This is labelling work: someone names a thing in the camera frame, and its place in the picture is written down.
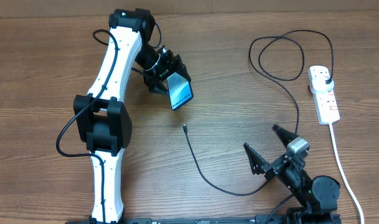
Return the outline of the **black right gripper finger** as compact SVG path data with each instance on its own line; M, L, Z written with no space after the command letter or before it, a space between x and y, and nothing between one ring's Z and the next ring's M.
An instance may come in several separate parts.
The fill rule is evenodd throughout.
M249 159L251 171L253 174L264 174L269 165L268 162L258 154L247 142L244 143L244 148Z
M272 130L276 133L278 138L281 140L284 147L287 147L291 141L295 140L298 137L297 134L292 133L288 131L287 129L284 129L277 124L273 125Z

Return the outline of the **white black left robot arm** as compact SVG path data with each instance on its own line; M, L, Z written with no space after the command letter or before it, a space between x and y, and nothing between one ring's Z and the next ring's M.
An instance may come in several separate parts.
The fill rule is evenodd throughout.
M109 16L110 39L99 74L87 95L78 95L73 109L80 139L93 163L95 201L87 223L122 223L121 168L132 135L124 96L133 64L149 91L166 95L179 109L193 97L191 78L180 55L149 44L156 25L146 9L117 9Z

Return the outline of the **black smartphone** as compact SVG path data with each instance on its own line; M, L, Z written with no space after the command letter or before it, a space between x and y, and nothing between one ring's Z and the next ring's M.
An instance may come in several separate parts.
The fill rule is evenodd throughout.
M176 72L167 78L167 86L171 108L174 111L194 97L190 82Z

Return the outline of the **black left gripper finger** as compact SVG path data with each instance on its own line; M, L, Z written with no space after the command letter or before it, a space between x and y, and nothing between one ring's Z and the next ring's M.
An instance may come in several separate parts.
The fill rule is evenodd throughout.
M162 84L162 82L157 78L152 78L147 81L149 91L152 93L157 93L161 95L169 95L168 89Z
M179 54L175 56L174 70L175 70L175 73L182 76L188 82L191 82L191 77L187 71L187 67L182 62L182 59Z

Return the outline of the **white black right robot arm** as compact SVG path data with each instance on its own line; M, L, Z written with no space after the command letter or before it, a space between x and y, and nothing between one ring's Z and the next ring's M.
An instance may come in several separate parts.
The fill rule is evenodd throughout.
M277 124L273 131L280 138L286 152L269 163L248 143L244 143L253 174L263 174L266 180L278 178L291 195L280 202L269 215L257 215L256 221L262 223L311 224L340 223L337 200L340 183L334 178L320 175L309 177L305 168L305 158L310 149L308 141Z

